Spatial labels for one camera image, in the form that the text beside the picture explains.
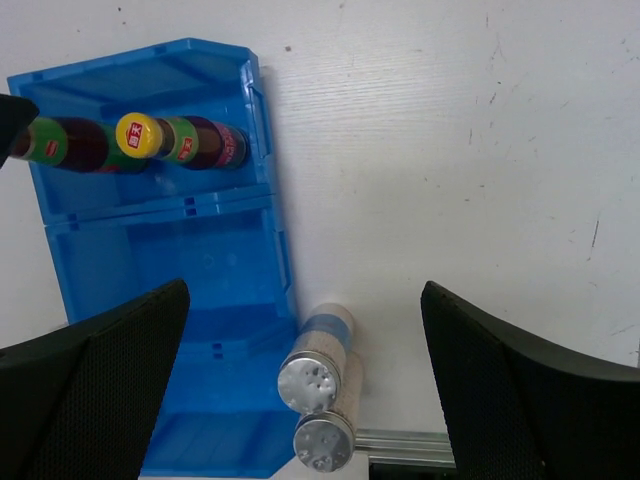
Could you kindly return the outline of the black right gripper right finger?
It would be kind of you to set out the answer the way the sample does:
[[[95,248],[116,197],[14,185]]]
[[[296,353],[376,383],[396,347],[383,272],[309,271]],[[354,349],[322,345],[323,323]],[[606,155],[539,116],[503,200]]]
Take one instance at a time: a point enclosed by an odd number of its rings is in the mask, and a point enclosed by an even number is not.
[[[638,368],[545,340],[433,281],[421,312],[460,478],[638,478]]]

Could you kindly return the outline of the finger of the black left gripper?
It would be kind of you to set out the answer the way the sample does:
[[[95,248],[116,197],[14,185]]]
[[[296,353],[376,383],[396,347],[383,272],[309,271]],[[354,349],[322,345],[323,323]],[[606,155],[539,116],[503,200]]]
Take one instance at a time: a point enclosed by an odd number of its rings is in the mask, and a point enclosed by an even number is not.
[[[0,167],[27,127],[39,115],[36,104],[24,97],[0,95]]]

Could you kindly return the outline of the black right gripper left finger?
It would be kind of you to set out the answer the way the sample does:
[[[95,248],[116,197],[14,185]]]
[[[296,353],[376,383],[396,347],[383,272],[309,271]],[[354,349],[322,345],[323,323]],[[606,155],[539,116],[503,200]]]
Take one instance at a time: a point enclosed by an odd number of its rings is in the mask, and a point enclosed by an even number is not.
[[[138,478],[189,307],[177,279],[3,348],[2,478]]]

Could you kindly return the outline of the sauce bottle yellow cap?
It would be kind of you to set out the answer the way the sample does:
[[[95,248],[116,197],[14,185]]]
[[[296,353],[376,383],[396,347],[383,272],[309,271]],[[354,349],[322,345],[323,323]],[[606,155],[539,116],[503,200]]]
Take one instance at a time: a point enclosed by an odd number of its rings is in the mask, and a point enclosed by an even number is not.
[[[111,125],[78,117],[37,117],[10,156],[77,173],[137,174],[149,166],[120,149]]]
[[[157,159],[189,170],[235,169],[249,154],[241,130],[198,116],[132,112],[118,121],[115,137],[132,158]]]

